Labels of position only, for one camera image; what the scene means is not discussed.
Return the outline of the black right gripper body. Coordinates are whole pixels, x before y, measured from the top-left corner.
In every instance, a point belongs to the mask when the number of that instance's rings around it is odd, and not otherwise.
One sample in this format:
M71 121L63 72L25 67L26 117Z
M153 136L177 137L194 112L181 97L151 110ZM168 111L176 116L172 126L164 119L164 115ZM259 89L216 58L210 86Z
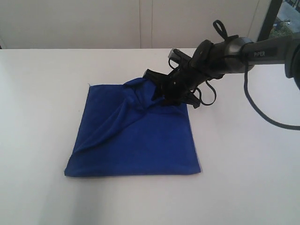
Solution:
M201 97L195 92L206 81L206 75L195 69L190 63L181 64L166 76L162 84L162 95L167 105L200 105Z

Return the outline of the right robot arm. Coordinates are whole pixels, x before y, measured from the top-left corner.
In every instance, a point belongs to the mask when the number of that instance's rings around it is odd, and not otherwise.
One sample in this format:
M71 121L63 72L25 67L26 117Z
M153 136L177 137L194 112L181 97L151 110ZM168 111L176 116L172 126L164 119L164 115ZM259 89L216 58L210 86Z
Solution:
M221 79L225 74L247 72L255 65L284 64L286 77L300 84L298 33L255 43L238 36L228 37L218 44L204 40L193 56L172 49L168 58L178 64L169 74L148 69L143 76L156 86L152 98L163 97L165 105L185 103L198 108L202 101L194 92L200 84Z

